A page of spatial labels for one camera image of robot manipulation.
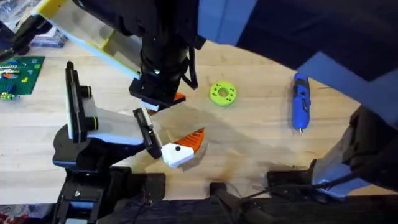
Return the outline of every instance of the black mount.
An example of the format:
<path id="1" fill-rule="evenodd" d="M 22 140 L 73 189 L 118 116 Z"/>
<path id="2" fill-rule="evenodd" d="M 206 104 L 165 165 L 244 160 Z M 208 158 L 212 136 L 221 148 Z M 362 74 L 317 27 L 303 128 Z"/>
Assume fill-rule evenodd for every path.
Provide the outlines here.
<path id="1" fill-rule="evenodd" d="M 67 102 L 71 117 L 72 139 L 68 125 L 55 135 L 53 163 L 65 168 L 67 176 L 60 192 L 53 223 L 65 223 L 69 218 L 95 223 L 113 212 L 121 199 L 138 197 L 140 201 L 162 200 L 165 194 L 165 174 L 132 174 L 129 167 L 113 164 L 147 150 L 154 158 L 162 156 L 153 127 L 147 123 L 144 111 L 133 111 L 143 136 L 143 143 L 132 146 L 105 142 L 88 137 L 96 128 L 84 114 L 83 99 L 91 97 L 89 86 L 80 86 L 77 71 L 68 62 L 66 69 Z"/>
<path id="2" fill-rule="evenodd" d="M 118 32 L 141 37 L 141 76 L 131 83 L 132 96 L 167 108 L 176 104 L 181 79 L 193 89 L 198 87 L 194 49 L 205 43 L 197 34 L 198 0 L 73 2 Z"/>
<path id="3" fill-rule="evenodd" d="M 398 190 L 398 131 L 383 121 L 380 116 L 360 106 L 351 116 L 349 125 L 353 134 L 349 146 L 340 163 L 351 168 L 351 172 L 366 166 L 366 171 L 359 177 L 380 187 Z M 267 173 L 270 187 L 281 185 L 311 185 L 314 159 L 309 170 L 269 171 Z M 315 189 L 283 189 L 271 191 L 271 195 L 291 201 L 313 200 L 328 203 L 331 198 Z"/>
<path id="4" fill-rule="evenodd" d="M 286 220 L 268 215 L 254 200 L 242 200 L 228 193 L 224 183 L 213 182 L 210 184 L 210 200 L 219 203 L 229 223 L 286 223 Z"/>

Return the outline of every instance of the black cable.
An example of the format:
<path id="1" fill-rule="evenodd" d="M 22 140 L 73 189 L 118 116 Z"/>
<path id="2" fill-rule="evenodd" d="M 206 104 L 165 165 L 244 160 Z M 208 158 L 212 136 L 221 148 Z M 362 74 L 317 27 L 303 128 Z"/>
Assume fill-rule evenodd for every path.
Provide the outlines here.
<path id="1" fill-rule="evenodd" d="M 198 88 L 197 71 L 195 69 L 195 49 L 193 47 L 188 48 L 189 51 L 189 74 L 191 79 L 189 80 L 185 75 L 182 75 L 184 82 L 191 87 L 193 90 Z"/>
<path id="2" fill-rule="evenodd" d="M 365 165 L 361 166 L 360 168 L 356 169 L 354 172 L 347 174 L 345 176 L 342 176 L 340 178 L 337 178 L 335 180 L 329 181 L 329 182 L 324 182 L 321 184 L 292 184 L 292 185 L 279 185 L 279 186 L 273 186 L 273 187 L 266 187 L 264 190 L 254 193 L 252 195 L 246 196 L 241 198 L 241 203 L 249 200 L 250 198 L 256 197 L 261 194 L 265 194 L 267 192 L 271 192 L 277 189 L 324 189 L 324 188 L 331 188 L 339 184 L 343 184 L 346 182 L 349 182 L 355 178 L 358 178 L 373 169 L 375 169 L 380 162 L 385 157 L 389 156 L 389 153 L 392 152 L 395 148 L 395 146 L 398 144 L 398 138 L 395 138 L 393 141 L 391 141 L 385 148 L 386 150 L 382 151 L 377 155 L 377 157 L 372 160 L 371 162 L 366 163 Z"/>
<path id="3" fill-rule="evenodd" d="M 131 224 L 135 224 L 135 222 L 137 221 L 138 216 L 144 214 L 145 211 L 142 212 L 142 213 L 140 213 L 141 210 L 144 208 L 144 206 L 145 206 L 145 204 L 143 203 L 143 204 L 138 208 L 138 211 L 137 211 L 136 215 L 134 216 L 134 218 L 132 219 L 132 223 L 131 223 Z"/>

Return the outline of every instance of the green ring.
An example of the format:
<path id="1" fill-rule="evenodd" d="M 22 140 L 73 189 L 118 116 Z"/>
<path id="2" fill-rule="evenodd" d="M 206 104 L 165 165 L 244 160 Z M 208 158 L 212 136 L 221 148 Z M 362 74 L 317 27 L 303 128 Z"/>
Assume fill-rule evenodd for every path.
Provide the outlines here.
<path id="1" fill-rule="evenodd" d="M 220 89 L 224 89 L 227 95 L 220 96 Z M 229 106 L 234 102 L 237 94 L 235 86 L 228 82 L 216 82 L 210 88 L 210 99 L 218 106 Z"/>

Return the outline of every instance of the wooden tabletop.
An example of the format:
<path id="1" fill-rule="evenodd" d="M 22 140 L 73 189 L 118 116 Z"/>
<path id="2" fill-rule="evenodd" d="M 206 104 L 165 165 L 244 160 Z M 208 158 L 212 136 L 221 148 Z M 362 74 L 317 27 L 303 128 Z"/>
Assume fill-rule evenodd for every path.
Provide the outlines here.
<path id="1" fill-rule="evenodd" d="M 0 101 L 0 203 L 54 203 L 65 171 L 52 164 L 55 133 L 66 123 L 65 66 L 75 64 L 80 83 L 93 88 L 99 108 L 131 114 L 139 101 L 130 96 L 131 77 L 79 46 L 32 49 L 46 59 L 33 94 Z M 354 100 L 310 80 L 311 122 L 301 136 L 290 127 L 289 91 L 294 71 L 268 59 L 230 46 L 206 43 L 197 52 L 199 88 L 186 84 L 179 91 L 187 101 L 155 115 L 172 140 L 205 127 L 205 139 L 195 158 L 180 168 L 167 167 L 143 151 L 120 162 L 133 172 L 164 172 L 165 199 L 206 198 L 213 180 L 228 182 L 231 193 L 259 190 L 269 170 L 307 169 L 340 139 Z M 235 85 L 236 101 L 229 107 L 208 96 L 217 81 Z M 387 194 L 368 187 L 354 194 Z"/>

